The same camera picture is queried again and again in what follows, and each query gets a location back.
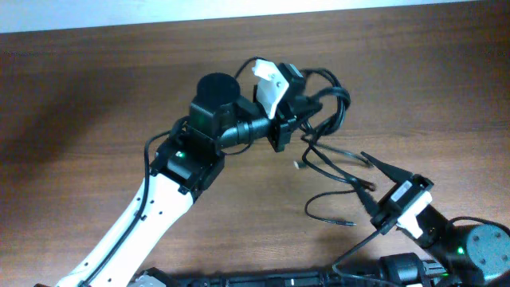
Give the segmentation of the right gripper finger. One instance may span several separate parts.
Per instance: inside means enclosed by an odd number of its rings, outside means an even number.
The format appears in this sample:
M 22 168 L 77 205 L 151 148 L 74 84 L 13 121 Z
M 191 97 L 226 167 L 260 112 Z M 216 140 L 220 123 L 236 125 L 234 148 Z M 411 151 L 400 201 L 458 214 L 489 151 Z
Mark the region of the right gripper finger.
M 365 191 L 364 187 L 358 181 L 354 181 L 352 186 L 354 187 L 355 193 L 358 195 L 363 208 L 373 218 L 379 212 L 378 203 Z
M 361 152 L 361 155 L 364 156 L 374 167 L 379 169 L 388 179 L 394 183 L 402 184 L 414 175 L 410 171 L 406 171 L 399 167 L 384 163 L 364 151 Z

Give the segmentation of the black usb cable long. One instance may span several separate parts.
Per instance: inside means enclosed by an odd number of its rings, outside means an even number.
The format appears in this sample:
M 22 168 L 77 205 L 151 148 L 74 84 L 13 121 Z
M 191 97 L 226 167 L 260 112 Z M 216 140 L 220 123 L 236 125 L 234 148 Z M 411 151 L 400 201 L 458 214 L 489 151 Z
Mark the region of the black usb cable long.
M 327 151 L 333 151 L 336 154 L 343 155 L 348 159 L 353 159 L 361 166 L 371 168 L 372 164 L 369 163 L 367 159 L 364 159 L 361 155 L 356 155 L 350 151 L 341 150 L 320 143 L 321 138 L 334 134 L 343 126 L 343 122 L 345 121 L 347 115 L 347 110 L 351 106 L 350 93 L 342 86 L 338 77 L 329 69 L 306 68 L 301 69 L 301 72 L 304 75 L 305 81 L 308 81 L 310 76 L 317 75 L 329 83 L 328 87 L 322 88 L 318 92 L 315 92 L 309 98 L 313 102 L 321 104 L 321 100 L 323 98 L 332 97 L 334 99 L 334 112 L 324 120 L 321 120 L 315 126 L 312 126 L 309 119 L 316 114 L 316 112 L 312 112 L 312 114 L 308 118 L 305 118 L 304 121 L 300 124 L 300 130 L 304 133 L 300 139 L 303 140 L 308 146 L 298 165 L 301 167 L 318 167 L 316 164 L 311 163 L 308 160 L 308 154 L 312 151 L 317 156 L 320 154 L 324 155 L 318 150 L 319 147 Z

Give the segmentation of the black usb cable short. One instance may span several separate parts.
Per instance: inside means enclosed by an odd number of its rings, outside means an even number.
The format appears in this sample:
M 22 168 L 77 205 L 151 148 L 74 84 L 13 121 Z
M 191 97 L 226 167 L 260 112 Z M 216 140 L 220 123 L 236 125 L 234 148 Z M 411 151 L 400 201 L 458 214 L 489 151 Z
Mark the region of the black usb cable short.
M 375 191 L 376 186 L 374 183 L 345 171 L 339 164 L 330 159 L 323 150 L 341 155 L 347 160 L 347 163 L 353 163 L 364 168 L 372 168 L 373 164 L 369 163 L 366 158 L 347 150 L 320 143 L 315 137 L 302 136 L 300 139 L 307 144 L 307 147 L 300 160 L 293 162 L 296 169 L 309 168 L 336 182 L 352 185 L 354 189 L 362 187 L 369 191 Z

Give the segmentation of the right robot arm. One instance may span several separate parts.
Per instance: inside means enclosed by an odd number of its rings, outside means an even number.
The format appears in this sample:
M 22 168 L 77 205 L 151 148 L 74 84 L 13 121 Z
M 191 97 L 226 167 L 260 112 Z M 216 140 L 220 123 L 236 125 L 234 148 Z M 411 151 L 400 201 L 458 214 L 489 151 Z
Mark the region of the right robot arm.
M 471 286 L 509 285 L 509 228 L 488 219 L 448 219 L 432 206 L 434 183 L 423 175 L 361 155 L 394 186 L 376 202 L 361 190 L 358 196 L 379 234 L 393 228 L 445 268 L 448 277 Z

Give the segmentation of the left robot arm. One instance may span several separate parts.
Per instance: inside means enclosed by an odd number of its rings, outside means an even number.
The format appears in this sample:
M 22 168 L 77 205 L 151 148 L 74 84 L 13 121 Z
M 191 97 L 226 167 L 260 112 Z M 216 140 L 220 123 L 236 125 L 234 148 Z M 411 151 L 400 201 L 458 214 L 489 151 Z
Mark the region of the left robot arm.
M 126 210 L 70 273 L 64 286 L 126 286 L 163 235 L 197 202 L 222 172 L 229 147 L 268 138 L 281 151 L 300 123 L 321 110 L 304 95 L 304 78 L 270 74 L 243 97 L 237 79 L 204 76 L 187 116 L 162 133 L 153 158 L 143 157 L 144 178 Z

